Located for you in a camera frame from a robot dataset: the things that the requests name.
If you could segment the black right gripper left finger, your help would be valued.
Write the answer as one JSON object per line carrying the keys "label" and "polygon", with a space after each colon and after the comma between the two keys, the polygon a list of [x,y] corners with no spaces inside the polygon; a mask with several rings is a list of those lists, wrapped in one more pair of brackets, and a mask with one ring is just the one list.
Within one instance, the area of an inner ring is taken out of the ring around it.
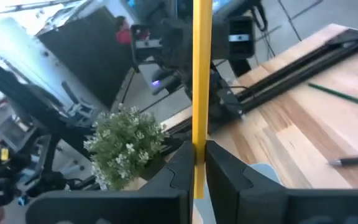
{"label": "black right gripper left finger", "polygon": [[195,150],[185,141],[140,191],[148,195],[144,224],[192,224]]}

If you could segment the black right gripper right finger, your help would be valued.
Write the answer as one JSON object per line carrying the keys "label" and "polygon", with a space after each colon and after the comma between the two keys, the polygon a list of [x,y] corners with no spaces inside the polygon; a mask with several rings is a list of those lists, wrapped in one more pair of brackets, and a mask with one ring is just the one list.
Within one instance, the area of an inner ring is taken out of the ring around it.
{"label": "black right gripper right finger", "polygon": [[206,143],[206,180],[217,224],[284,224],[285,187],[214,141]]}

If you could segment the yellow pencil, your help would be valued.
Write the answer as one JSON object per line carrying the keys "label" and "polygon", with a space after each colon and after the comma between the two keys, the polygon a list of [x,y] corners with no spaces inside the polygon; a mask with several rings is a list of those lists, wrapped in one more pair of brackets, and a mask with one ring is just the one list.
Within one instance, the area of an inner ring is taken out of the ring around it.
{"label": "yellow pencil", "polygon": [[193,1],[192,143],[195,147],[194,198],[204,198],[205,150],[208,135],[209,76],[213,0]]}

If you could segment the black pen silver tip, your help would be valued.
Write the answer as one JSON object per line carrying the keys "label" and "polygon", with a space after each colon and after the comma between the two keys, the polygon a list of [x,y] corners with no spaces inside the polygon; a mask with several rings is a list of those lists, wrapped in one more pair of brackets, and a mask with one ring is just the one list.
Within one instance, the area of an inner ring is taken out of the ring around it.
{"label": "black pen silver tip", "polygon": [[329,166],[333,167],[353,167],[358,166],[358,156],[339,158],[335,160],[328,161]]}

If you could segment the green pencil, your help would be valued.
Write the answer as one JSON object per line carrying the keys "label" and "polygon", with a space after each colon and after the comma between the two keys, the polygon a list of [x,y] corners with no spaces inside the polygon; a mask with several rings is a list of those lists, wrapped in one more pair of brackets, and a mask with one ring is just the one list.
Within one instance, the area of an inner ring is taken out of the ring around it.
{"label": "green pencil", "polygon": [[328,93],[330,95],[334,95],[334,96],[337,96],[337,97],[342,98],[344,100],[351,101],[351,102],[353,102],[355,104],[358,104],[358,98],[357,97],[347,95],[345,93],[341,93],[339,91],[336,91],[336,90],[333,90],[333,89],[330,89],[330,88],[326,88],[324,86],[317,85],[317,84],[314,84],[314,83],[308,83],[308,86],[312,87],[314,89],[323,91],[325,93]]}

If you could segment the green potted plant white flowers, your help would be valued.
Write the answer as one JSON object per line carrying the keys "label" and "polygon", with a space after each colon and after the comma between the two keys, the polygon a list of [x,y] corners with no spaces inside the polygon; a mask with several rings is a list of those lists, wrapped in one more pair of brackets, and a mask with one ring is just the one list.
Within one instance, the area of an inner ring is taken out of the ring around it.
{"label": "green potted plant white flowers", "polygon": [[103,190],[126,188],[161,153],[168,137],[153,114],[135,106],[100,113],[93,128],[83,147],[91,154],[92,174]]}

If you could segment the person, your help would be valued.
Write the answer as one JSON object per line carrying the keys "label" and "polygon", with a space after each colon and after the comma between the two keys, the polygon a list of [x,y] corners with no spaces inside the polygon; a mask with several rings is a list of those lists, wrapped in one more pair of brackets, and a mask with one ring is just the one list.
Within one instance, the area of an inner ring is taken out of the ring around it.
{"label": "person", "polygon": [[116,17],[116,39],[122,45],[131,45],[132,36],[131,29],[127,19],[124,16]]}

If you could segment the large black panel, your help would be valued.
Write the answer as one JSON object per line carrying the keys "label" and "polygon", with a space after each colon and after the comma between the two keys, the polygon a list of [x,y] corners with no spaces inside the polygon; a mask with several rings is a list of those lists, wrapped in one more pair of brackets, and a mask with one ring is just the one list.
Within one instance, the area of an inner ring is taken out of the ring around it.
{"label": "large black panel", "polygon": [[84,18],[37,36],[108,108],[132,67],[130,48],[116,39],[115,20],[103,6]]}

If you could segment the black aluminium frame rail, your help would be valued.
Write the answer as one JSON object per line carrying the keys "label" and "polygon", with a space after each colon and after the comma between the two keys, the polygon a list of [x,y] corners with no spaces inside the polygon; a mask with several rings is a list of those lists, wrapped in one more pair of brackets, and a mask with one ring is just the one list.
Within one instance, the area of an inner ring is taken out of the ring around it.
{"label": "black aluminium frame rail", "polygon": [[241,109],[249,112],[357,52],[358,39],[329,41],[242,91],[249,101],[241,103]]}
{"label": "black aluminium frame rail", "polygon": [[258,93],[277,96],[323,68],[328,68],[358,50],[358,30],[347,29],[320,47],[261,79],[237,94],[244,101]]}

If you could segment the black diagonal frame brace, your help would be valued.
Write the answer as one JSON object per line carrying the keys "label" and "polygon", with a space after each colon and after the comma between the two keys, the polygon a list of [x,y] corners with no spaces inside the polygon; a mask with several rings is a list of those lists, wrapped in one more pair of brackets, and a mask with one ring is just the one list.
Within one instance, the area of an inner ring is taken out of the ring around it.
{"label": "black diagonal frame brace", "polygon": [[61,133],[64,125],[57,115],[37,96],[0,67],[0,91],[53,133]]}

